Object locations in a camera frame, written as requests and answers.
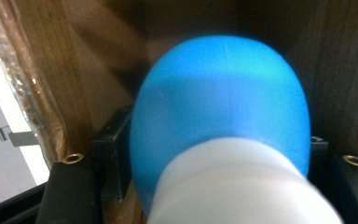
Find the white cylinder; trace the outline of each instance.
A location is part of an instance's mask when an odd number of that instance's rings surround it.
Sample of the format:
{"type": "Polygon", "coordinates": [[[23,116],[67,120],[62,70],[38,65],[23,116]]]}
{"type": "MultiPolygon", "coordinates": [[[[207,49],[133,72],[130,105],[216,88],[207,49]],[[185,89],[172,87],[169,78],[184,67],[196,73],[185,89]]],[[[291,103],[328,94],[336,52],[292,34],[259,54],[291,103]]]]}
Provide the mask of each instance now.
{"type": "Polygon", "coordinates": [[[150,224],[341,223],[279,151],[243,138],[186,150],[164,170],[150,224]]]}

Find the blue ball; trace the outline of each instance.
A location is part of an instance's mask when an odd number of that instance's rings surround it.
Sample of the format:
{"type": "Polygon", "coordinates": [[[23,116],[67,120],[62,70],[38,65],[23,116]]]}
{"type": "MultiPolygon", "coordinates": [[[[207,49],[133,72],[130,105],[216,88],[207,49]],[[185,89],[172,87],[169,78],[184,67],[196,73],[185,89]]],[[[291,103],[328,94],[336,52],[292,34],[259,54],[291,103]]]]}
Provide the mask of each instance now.
{"type": "Polygon", "coordinates": [[[206,36],[176,46],[152,68],[131,122],[131,169],[147,214],[168,163],[218,137],[274,147],[307,175],[306,99],[296,74],[275,50],[252,39],[206,36]]]}

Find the screw hole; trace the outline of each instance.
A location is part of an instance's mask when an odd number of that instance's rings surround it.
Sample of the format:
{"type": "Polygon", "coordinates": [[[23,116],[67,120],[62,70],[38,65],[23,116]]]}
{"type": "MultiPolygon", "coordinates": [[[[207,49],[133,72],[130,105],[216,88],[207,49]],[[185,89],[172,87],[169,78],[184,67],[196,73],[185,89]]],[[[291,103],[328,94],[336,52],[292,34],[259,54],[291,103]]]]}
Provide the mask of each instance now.
{"type": "Polygon", "coordinates": [[[344,159],[344,161],[350,165],[358,166],[358,157],[356,156],[345,155],[342,157],[342,159],[344,159]]]}
{"type": "Polygon", "coordinates": [[[62,160],[62,163],[67,164],[67,165],[75,164],[75,163],[83,160],[83,158],[84,158],[83,154],[75,153],[75,154],[71,154],[71,155],[65,157],[62,160]]]}

